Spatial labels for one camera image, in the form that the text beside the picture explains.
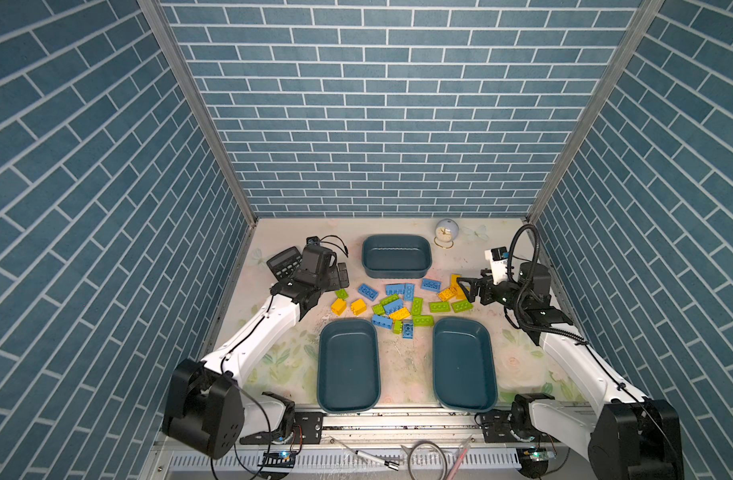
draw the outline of brick pattern wallpaper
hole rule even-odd
[[[640,0],[164,0],[259,216],[524,216]]]
[[[541,222],[593,345],[733,478],[733,1],[667,0]]]
[[[245,228],[134,0],[0,0],[0,479],[139,474]]]

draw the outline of brick wall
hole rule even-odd
[[[134,0],[0,0],[0,478],[126,478],[246,224]]]
[[[593,345],[733,478],[733,1],[667,0],[541,221]]]
[[[523,216],[639,2],[164,5],[258,215]]]

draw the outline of black calculator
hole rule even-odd
[[[302,259],[303,256],[300,255],[297,247],[291,246],[280,254],[274,255],[266,264],[277,280],[283,280],[294,274]]]

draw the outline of tabletop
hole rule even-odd
[[[330,309],[336,300],[335,293],[323,293],[318,305],[286,332],[251,372],[244,386],[247,391],[256,394],[271,391],[295,401],[298,405],[317,405],[316,375],[321,330],[329,322],[352,318],[354,315],[350,311],[350,303],[359,298],[369,307],[359,317],[370,320],[371,306],[386,296],[387,284],[413,283],[415,296],[425,301],[422,314],[431,314],[428,302],[439,299],[433,292],[420,290],[420,279],[372,279],[366,275],[361,263],[361,249],[367,236],[424,236],[430,242],[433,258],[432,266],[425,276],[440,280],[441,288],[444,289],[450,285],[451,274],[478,277],[481,269],[488,268],[484,251],[497,246],[509,247],[513,235],[521,226],[518,219],[454,219],[460,226],[460,234],[452,248],[443,249],[433,242],[435,225],[439,220],[261,219],[220,327],[218,345],[228,340],[246,323],[269,295],[268,289],[274,284],[274,276],[265,262],[290,246],[297,246],[302,251],[308,236],[334,234],[342,238],[348,246],[350,257],[345,258],[336,248],[332,248],[338,254],[338,261],[344,261],[347,265],[350,287],[346,289],[349,294],[346,300],[348,308],[342,316],[335,315]],[[516,255],[531,258],[531,242],[526,234],[521,236],[515,250]],[[379,292],[375,301],[370,301],[357,292],[362,283]],[[405,306],[409,308],[411,303],[406,302]],[[486,326],[491,336],[494,355],[498,404],[509,404],[516,393],[533,392],[548,393],[562,401],[584,401],[566,372],[542,348],[535,346],[523,331],[515,330],[507,323],[499,303],[487,306],[475,303],[473,310],[466,312],[432,315],[435,321],[445,316],[457,316],[476,320]],[[384,328],[378,327],[376,330],[381,377],[378,406],[438,406],[432,381],[432,327],[415,327],[414,338],[411,340],[403,339],[401,335]]]

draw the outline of toy block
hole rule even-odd
[[[350,304],[350,309],[354,315],[361,315],[363,312],[366,312],[366,303],[358,299]]]
[[[460,288],[459,283],[457,283],[457,279],[459,277],[459,274],[451,274],[451,288],[455,289],[455,292],[457,292],[457,300],[467,300],[467,298],[465,298],[465,293],[462,293],[462,288]]]
[[[409,313],[409,310],[407,310],[406,307],[401,308],[400,310],[397,310],[390,314],[390,318],[393,320],[404,320],[405,318],[408,318],[411,315]]]
[[[404,301],[411,302],[412,300],[414,300],[414,284],[405,283],[404,284]]]
[[[393,328],[393,320],[382,315],[372,315],[371,323],[374,326],[381,326],[382,328],[386,328],[388,330]]]
[[[403,295],[404,284],[403,283],[392,283],[391,285],[385,285],[386,295]]]
[[[411,318],[411,323],[414,326],[433,326],[433,317],[430,315],[414,315]]]
[[[422,284],[419,287],[423,290],[430,290],[431,292],[438,293],[441,291],[441,282],[439,282],[438,280],[423,278]]]
[[[433,313],[451,311],[451,307],[449,307],[449,302],[429,302],[428,306],[430,307],[430,311]]]
[[[422,302],[423,300],[418,296],[416,296],[414,300],[411,301],[412,315],[420,315],[422,313]]]
[[[438,298],[441,299],[441,302],[446,302],[447,300],[451,298],[455,298],[457,296],[457,291],[451,287],[449,287],[446,290],[442,290],[438,292]]]
[[[371,286],[366,285],[365,283],[362,283],[361,286],[359,287],[359,293],[361,293],[363,296],[365,296],[372,302],[379,295],[379,293],[377,293],[377,290],[374,290],[373,288],[371,288]]]
[[[345,303],[345,301],[341,298],[338,298],[337,300],[332,303],[332,311],[337,315],[342,315],[342,312],[345,311],[345,307],[347,307],[348,304]]]
[[[451,308],[455,311],[455,313],[459,313],[466,310],[471,310],[473,308],[473,304],[468,302],[467,300],[460,300],[459,302],[452,303]]]
[[[383,305],[385,307],[385,313],[390,315],[393,312],[398,312],[400,309],[404,308],[404,301],[403,300],[393,300],[392,302],[388,303],[387,305]]]
[[[379,304],[382,305],[382,306],[385,306],[388,303],[395,302],[398,299],[399,299],[399,296],[396,295],[396,294],[393,294],[391,296],[386,296],[385,298],[383,298],[382,300],[380,300]]]

